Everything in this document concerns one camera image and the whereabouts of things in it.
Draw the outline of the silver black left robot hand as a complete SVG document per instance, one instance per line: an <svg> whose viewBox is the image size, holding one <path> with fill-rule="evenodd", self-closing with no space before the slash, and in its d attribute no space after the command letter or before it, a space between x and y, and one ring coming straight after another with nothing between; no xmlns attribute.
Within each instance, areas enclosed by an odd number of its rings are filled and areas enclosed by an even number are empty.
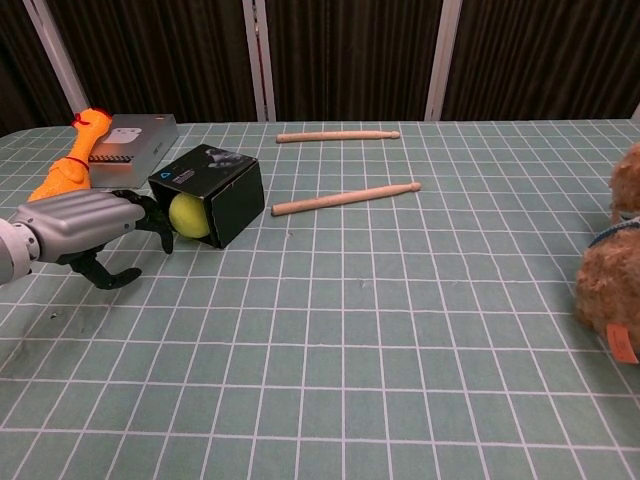
<svg viewBox="0 0 640 480"><path fill-rule="evenodd" d="M20 205L1 221L1 283L28 275L35 262L68 265L102 290L122 288L137 267L110 273L97 260L105 245L135 230L159 235L173 252L173 232L159 204L131 190L77 190Z"/></svg>

